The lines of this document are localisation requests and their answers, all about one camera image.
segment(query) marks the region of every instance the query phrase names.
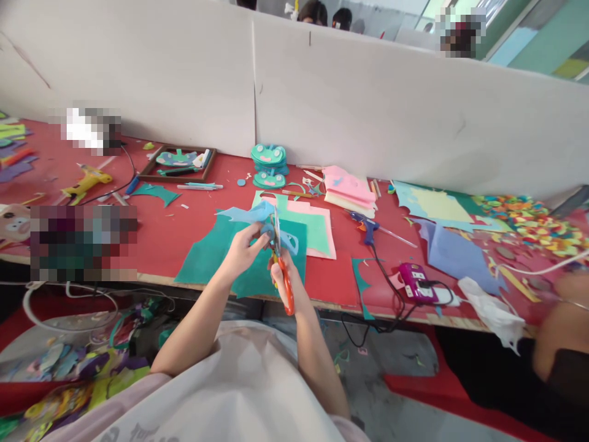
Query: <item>confetti pile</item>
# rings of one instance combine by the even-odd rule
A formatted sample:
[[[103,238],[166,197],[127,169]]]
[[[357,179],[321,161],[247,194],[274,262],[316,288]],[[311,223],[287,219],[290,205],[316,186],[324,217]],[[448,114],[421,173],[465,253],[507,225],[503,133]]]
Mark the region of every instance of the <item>confetti pile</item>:
[[[549,210],[529,196],[474,196],[491,217],[501,219],[523,236],[523,242],[538,245],[556,256],[568,257],[589,248],[589,239],[568,221],[549,216]]]

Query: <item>pink paper stack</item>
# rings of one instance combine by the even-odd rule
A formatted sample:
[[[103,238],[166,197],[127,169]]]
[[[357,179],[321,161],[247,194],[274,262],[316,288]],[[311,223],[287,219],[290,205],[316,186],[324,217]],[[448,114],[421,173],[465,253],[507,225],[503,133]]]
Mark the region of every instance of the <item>pink paper stack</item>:
[[[323,169],[325,201],[353,212],[374,218],[376,197],[368,187],[366,178],[358,178],[338,166]]]

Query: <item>orange scissors handle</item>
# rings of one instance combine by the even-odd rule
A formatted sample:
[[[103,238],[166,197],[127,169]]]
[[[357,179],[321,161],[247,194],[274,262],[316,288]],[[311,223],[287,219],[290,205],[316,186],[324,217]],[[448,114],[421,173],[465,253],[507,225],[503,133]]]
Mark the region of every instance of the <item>orange scissors handle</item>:
[[[287,265],[284,264],[282,257],[278,258],[278,265],[284,275],[284,286],[287,289],[287,305],[284,306],[287,315],[292,316],[295,313],[295,296],[293,293],[293,286],[290,284],[290,278],[288,277]]]

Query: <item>yellow glue gun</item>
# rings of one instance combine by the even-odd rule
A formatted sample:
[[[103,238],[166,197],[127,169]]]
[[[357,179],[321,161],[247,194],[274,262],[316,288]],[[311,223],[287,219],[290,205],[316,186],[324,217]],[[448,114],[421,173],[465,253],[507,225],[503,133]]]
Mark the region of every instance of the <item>yellow glue gun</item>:
[[[88,165],[79,165],[80,169],[84,171],[84,178],[78,181],[78,184],[73,185],[61,191],[70,198],[83,198],[89,189],[99,182],[106,184],[112,181],[112,176]]]

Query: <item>hand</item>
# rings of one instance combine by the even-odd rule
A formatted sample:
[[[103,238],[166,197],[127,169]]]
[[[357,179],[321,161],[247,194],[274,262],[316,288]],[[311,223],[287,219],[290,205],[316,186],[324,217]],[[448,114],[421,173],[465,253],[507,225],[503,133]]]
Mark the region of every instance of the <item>hand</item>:
[[[306,312],[313,312],[313,306],[311,305],[309,295],[307,294],[307,290],[305,290],[305,286],[302,283],[301,275],[299,275],[299,271],[297,270],[295,263],[293,263],[293,259],[288,253],[288,250],[282,249],[282,260],[284,261],[285,266],[287,267],[288,277],[290,278],[290,284],[293,287],[293,295],[294,295],[294,313],[296,316],[300,314],[304,314]],[[270,270],[270,275],[272,276],[272,280],[278,286],[278,293],[280,294],[280,299],[282,299],[282,303],[286,304],[287,300],[287,290],[284,285],[284,275],[282,274],[282,269],[280,269],[280,265],[275,263],[272,258],[268,263],[268,268]]]
[[[267,233],[260,236],[261,228],[262,223],[257,222],[237,232],[233,237],[227,256],[219,267],[219,271],[224,273],[226,277],[236,279],[250,268],[260,250],[266,247],[270,237]],[[258,238],[258,240],[250,245],[254,238]]]

